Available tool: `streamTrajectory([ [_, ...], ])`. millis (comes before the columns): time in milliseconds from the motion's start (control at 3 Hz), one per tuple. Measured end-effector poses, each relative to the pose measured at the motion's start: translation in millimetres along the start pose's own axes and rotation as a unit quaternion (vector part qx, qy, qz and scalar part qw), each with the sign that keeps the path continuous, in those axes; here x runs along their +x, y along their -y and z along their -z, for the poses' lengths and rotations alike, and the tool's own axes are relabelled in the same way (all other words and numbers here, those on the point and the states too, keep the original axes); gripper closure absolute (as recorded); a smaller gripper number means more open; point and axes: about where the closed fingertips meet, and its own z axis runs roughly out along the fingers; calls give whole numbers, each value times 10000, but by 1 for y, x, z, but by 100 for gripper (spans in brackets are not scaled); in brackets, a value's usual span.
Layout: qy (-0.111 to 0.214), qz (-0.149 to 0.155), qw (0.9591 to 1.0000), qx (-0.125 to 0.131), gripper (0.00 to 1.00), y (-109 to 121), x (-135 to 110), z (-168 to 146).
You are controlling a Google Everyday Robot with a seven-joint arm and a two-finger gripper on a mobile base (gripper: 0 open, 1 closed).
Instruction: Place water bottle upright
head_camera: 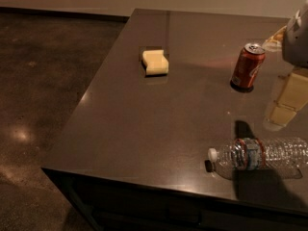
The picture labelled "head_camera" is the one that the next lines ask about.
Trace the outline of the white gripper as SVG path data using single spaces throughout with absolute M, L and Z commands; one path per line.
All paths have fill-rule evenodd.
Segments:
M 282 50 L 284 61 L 295 65 L 290 73 L 277 77 L 265 111 L 265 128 L 279 131 L 308 104 L 308 0 L 289 20 L 287 27 L 276 31 L 262 47 L 269 52 Z

